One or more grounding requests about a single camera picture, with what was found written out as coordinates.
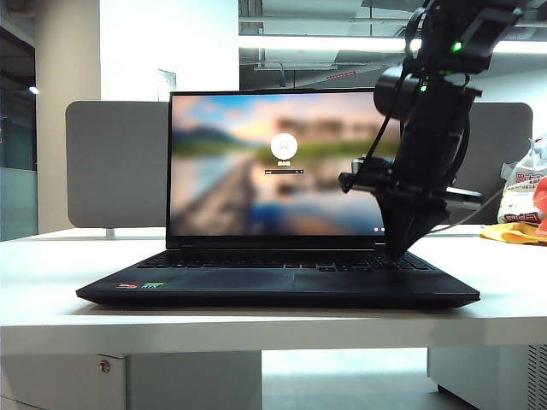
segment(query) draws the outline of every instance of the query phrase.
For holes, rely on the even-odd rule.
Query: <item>laptop keyboard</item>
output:
[[[264,260],[259,257],[232,259],[194,259],[192,256],[181,258],[164,253],[141,263],[139,268],[284,268],[284,269],[316,269],[320,272],[366,272],[372,269],[420,269],[428,270],[430,267],[410,254],[405,254],[398,261],[389,261],[385,254],[375,252],[370,255],[362,255],[343,258],[324,258],[311,260],[279,258],[277,260]]]

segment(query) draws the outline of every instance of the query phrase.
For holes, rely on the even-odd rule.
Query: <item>air vent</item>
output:
[[[528,346],[526,410],[547,410],[547,345]]]

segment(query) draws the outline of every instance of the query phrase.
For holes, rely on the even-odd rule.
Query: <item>robot end effector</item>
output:
[[[442,223],[447,202],[471,202],[473,193],[453,190],[469,138],[469,110],[480,91],[466,87],[469,74],[485,71],[497,42],[522,16],[523,1],[425,1],[405,32],[403,65],[386,70],[374,89],[385,122],[368,153],[354,160],[352,173],[338,177],[342,190],[367,190],[384,220],[387,253],[396,259]],[[418,25],[421,48],[410,50]],[[464,74],[457,85],[451,74]],[[393,162],[373,152],[389,119],[404,124]]]

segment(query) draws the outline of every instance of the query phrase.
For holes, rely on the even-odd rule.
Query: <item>white pillar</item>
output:
[[[38,231],[69,228],[65,109],[100,99],[98,0],[43,0],[36,14]]]

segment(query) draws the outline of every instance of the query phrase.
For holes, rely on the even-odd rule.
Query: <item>floor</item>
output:
[[[262,353],[264,410],[475,410],[437,392],[426,349]]]

